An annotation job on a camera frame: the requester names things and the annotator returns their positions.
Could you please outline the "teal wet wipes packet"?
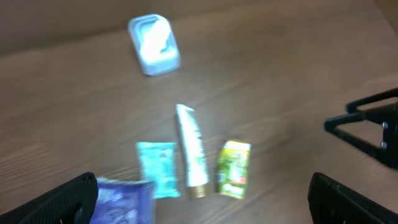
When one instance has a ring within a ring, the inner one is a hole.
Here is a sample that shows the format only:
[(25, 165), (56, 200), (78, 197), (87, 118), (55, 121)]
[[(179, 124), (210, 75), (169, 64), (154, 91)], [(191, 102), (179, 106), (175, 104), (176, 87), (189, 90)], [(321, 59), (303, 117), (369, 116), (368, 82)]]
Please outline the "teal wet wipes packet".
[(142, 168), (142, 178), (155, 183), (155, 198), (180, 196), (175, 175), (174, 149), (176, 142), (137, 142), (136, 150)]

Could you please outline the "yellow green sachet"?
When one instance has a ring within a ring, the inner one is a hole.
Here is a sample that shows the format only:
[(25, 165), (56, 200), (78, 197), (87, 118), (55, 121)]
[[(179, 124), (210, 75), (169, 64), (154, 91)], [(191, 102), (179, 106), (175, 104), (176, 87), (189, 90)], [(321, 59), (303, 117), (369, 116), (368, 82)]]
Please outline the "yellow green sachet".
[(248, 142), (226, 141), (218, 157), (217, 190), (221, 195), (243, 199), (248, 184), (251, 145)]

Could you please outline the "purple sanitary pad pack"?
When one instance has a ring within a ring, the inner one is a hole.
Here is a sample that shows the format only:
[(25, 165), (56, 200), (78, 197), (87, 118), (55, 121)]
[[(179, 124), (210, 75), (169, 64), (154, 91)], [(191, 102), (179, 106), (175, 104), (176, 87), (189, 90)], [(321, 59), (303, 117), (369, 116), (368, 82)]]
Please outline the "purple sanitary pad pack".
[(155, 184), (100, 177), (90, 224), (154, 224)]

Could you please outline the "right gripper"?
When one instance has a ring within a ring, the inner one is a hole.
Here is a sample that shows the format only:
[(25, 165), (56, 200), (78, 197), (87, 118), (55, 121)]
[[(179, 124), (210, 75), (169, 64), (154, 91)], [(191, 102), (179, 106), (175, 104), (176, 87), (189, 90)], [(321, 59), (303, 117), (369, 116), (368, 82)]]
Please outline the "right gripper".
[(384, 161), (385, 165), (390, 168), (397, 169), (397, 104), (392, 105), (389, 111), (382, 117), (384, 120), (381, 123), (383, 129), (381, 148), (377, 148), (370, 142), (338, 128), (342, 124), (367, 120), (366, 113), (357, 112), (359, 111), (359, 106), (397, 97), (397, 92), (398, 89), (394, 88), (348, 103), (346, 111), (349, 114), (326, 119), (324, 122), (325, 131), (356, 147), (374, 159)]

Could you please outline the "white barcode scanner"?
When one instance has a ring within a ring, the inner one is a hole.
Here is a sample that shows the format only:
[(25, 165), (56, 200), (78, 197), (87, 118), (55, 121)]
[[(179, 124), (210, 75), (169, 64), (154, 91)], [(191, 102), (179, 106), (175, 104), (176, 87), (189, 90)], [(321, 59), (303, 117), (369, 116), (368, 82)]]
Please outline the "white barcode scanner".
[(180, 67), (180, 51), (168, 19), (147, 14), (131, 19), (127, 29), (145, 75), (157, 76)]

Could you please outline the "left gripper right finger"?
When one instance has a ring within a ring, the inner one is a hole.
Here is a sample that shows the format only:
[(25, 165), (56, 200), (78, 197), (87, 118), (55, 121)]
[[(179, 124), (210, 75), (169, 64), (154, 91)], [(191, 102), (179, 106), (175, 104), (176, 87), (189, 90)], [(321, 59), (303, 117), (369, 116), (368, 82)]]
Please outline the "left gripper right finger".
[(329, 176), (313, 174), (308, 204), (314, 224), (397, 224), (397, 214)]

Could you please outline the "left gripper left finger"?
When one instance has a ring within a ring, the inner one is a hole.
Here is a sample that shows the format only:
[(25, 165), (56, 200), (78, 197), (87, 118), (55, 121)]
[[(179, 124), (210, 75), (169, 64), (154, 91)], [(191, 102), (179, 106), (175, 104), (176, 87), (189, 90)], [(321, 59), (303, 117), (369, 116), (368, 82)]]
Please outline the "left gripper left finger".
[(94, 173), (85, 172), (1, 215), (1, 224), (89, 224), (98, 198)]

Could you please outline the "white tube with gold cap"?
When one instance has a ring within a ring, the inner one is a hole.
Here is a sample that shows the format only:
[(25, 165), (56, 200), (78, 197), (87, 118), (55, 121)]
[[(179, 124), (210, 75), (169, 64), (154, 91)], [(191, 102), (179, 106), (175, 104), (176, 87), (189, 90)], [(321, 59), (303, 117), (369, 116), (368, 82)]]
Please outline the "white tube with gold cap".
[(210, 181), (195, 110), (188, 106), (177, 104), (176, 111), (185, 153), (188, 193), (191, 198), (205, 197), (209, 194)]

